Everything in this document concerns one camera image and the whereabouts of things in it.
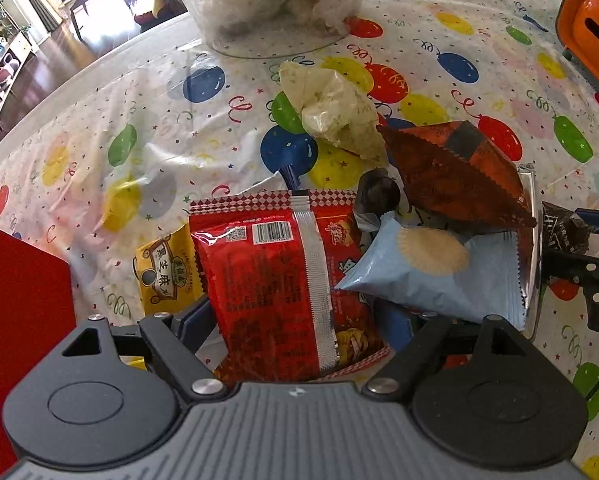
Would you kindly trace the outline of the cream white snack bag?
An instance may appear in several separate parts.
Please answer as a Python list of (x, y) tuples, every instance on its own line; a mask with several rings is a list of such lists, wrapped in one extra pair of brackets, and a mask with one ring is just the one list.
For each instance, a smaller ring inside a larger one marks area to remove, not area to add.
[(355, 84), (336, 70), (290, 61), (280, 65), (278, 76), (309, 134), (373, 164), (388, 164), (379, 115)]

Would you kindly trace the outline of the brown red zigzag snack bag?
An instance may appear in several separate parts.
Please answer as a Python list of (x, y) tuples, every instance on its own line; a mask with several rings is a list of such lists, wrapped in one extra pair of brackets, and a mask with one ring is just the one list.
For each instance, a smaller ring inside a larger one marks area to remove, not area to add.
[(414, 207), (483, 229), (537, 224), (516, 166), (470, 122), (377, 131)]

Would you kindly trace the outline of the yellow sesame snack packet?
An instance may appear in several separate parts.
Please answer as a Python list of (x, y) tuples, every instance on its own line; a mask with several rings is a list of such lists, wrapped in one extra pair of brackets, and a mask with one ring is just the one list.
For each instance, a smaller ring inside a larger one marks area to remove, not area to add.
[(133, 270), (145, 315), (179, 313), (204, 295), (187, 224), (138, 248)]

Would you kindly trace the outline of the light blue cookie packet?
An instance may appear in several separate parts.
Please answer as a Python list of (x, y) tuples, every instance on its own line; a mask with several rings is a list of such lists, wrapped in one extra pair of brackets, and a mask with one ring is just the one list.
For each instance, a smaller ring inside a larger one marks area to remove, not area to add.
[(336, 285), (449, 318), (481, 322), (494, 314), (515, 328), (526, 308), (514, 231), (464, 234), (384, 214), (377, 236)]

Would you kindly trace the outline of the large clear plastic bag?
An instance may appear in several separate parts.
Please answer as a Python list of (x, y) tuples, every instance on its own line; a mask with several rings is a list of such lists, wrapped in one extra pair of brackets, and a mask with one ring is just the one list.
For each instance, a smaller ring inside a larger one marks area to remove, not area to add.
[(232, 58), (285, 58), (346, 37), (362, 0), (183, 0), (206, 44)]

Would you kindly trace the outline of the silver foil snack bar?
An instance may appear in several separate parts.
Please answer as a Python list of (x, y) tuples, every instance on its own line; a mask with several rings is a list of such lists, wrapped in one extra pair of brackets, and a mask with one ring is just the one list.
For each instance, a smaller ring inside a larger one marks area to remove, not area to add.
[(524, 293), (525, 325), (523, 333), (533, 340), (539, 322), (541, 303), (541, 257), (543, 207), (533, 165), (523, 164), (517, 167), (524, 189), (524, 198), (531, 215), (536, 220), (532, 229), (520, 230), (520, 266), (522, 289)]

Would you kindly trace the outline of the dark brown candy packet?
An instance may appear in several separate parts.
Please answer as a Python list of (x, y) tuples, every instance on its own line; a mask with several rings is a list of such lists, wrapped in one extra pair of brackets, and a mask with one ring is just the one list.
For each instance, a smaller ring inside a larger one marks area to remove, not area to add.
[(598, 232), (575, 211), (543, 202), (542, 240), (546, 248), (584, 255), (589, 249), (592, 234)]

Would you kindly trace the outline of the red cardboard box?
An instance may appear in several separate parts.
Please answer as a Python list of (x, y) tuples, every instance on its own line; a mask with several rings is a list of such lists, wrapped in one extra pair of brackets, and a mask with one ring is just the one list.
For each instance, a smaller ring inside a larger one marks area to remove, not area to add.
[(0, 474), (16, 463), (6, 397), (75, 327), (69, 264), (0, 230)]

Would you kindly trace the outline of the round dark wrapped candy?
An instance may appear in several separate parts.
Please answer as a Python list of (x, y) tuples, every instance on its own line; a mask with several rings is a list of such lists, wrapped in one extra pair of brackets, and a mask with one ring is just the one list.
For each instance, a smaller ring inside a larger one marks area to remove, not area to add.
[(398, 183), (384, 168), (367, 171), (359, 179), (354, 216), (357, 227), (365, 233), (380, 229), (381, 218), (396, 211), (401, 200)]

